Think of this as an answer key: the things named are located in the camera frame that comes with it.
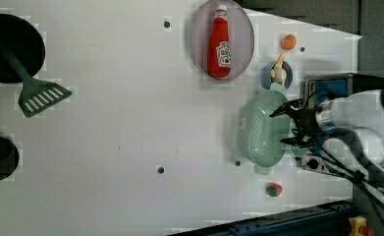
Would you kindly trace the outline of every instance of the gray plate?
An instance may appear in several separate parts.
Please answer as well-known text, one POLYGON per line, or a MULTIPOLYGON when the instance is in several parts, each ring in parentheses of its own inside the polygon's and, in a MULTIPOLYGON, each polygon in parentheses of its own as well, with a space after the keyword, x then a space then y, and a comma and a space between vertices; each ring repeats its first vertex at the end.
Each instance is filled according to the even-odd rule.
POLYGON ((228 7, 229 40, 232 66, 226 79, 238 77, 248 66, 253 53, 253 29, 247 13, 230 0, 210 0, 204 3, 192 19, 189 44, 195 65, 207 74, 207 49, 214 14, 219 4, 228 7))

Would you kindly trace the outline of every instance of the red ketchup bottle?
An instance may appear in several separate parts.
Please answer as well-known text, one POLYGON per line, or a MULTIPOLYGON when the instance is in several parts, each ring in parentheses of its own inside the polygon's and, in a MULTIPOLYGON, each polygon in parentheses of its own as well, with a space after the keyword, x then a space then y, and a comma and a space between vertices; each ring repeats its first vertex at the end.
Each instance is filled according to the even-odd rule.
POLYGON ((231 71, 231 49, 226 11, 225 5, 219 5, 216 10, 207 52, 207 71, 209 76, 216 79, 226 79, 231 71))

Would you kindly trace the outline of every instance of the spatula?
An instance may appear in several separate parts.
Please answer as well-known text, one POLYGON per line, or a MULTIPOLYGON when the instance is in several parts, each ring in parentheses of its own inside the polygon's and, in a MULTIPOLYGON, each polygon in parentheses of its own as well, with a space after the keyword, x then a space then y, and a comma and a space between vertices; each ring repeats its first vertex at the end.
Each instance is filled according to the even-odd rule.
POLYGON ((34 79, 0 36, 0 54, 23 80, 18 104, 26 117, 34 116, 69 97, 72 92, 51 82, 34 79))

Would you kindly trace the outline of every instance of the small red object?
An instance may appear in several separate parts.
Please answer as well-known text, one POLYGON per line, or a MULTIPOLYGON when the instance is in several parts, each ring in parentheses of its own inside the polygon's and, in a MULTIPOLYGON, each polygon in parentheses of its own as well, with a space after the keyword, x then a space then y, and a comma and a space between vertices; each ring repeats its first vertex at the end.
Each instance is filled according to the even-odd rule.
POLYGON ((231 71, 231 49, 229 44, 227 7, 219 5, 213 22, 207 51, 207 71, 215 79, 225 79, 231 71))
POLYGON ((278 197, 281 192, 283 192, 283 187, 281 187, 281 185, 271 183, 267 187, 267 193, 271 197, 278 197))
POLYGON ((364 236, 375 236, 375 230, 373 228, 369 228, 367 226, 362 226, 359 229, 359 232, 364 236))

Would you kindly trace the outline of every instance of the green basket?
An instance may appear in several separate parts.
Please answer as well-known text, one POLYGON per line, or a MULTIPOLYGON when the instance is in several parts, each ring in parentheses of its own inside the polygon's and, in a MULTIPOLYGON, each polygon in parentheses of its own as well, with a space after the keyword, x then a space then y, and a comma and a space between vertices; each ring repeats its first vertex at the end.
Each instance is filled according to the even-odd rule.
POLYGON ((280 140, 288 138, 291 119, 287 115, 270 118, 287 97, 276 90, 268 90, 246 104, 238 124, 238 150, 252 163, 255 172, 268 174, 277 164, 287 145, 280 140))

